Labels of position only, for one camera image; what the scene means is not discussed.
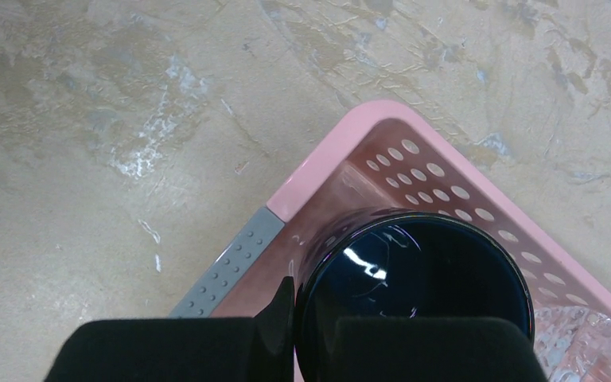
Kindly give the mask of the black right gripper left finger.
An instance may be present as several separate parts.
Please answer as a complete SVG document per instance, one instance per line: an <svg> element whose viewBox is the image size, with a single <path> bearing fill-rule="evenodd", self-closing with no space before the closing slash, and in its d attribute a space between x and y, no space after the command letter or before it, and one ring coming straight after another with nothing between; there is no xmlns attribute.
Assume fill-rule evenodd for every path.
<svg viewBox="0 0 611 382"><path fill-rule="evenodd" d="M89 322L61 346L47 381L292 381L294 281L254 317Z"/></svg>

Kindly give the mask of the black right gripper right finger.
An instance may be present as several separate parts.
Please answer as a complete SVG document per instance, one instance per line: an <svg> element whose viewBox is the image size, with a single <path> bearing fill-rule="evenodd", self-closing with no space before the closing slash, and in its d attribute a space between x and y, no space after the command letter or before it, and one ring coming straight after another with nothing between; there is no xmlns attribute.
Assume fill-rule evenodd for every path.
<svg viewBox="0 0 611 382"><path fill-rule="evenodd" d="M498 318L342 318L319 381L544 381L532 343Z"/></svg>

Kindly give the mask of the pink perforated plastic basket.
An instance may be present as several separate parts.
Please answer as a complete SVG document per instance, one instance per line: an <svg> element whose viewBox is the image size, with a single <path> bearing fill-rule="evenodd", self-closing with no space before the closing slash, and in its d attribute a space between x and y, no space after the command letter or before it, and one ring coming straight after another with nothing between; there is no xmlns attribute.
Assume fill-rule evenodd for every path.
<svg viewBox="0 0 611 382"><path fill-rule="evenodd" d="M534 310L580 306L611 318L611 293L409 107L353 108L244 225L174 307L175 318L257 314L279 283L298 284L316 233L365 208L468 222L512 256Z"/></svg>

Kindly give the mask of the clear crystal toothbrush holder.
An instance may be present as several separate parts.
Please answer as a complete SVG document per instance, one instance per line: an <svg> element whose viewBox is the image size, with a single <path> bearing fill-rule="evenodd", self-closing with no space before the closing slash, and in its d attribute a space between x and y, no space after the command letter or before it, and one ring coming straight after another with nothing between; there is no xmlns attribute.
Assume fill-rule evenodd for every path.
<svg viewBox="0 0 611 382"><path fill-rule="evenodd" d="M611 381L611 318L580 306L537 309L534 351L549 381Z"/></svg>

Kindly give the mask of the navy blue mug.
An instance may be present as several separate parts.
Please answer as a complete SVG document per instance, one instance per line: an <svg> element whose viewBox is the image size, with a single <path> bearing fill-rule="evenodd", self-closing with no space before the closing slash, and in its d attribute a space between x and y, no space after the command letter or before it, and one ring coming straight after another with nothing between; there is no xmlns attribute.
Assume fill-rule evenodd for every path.
<svg viewBox="0 0 611 382"><path fill-rule="evenodd" d="M535 338L531 294L507 250L435 212L365 208L320 229L298 270L295 352L320 381L337 319L501 318Z"/></svg>

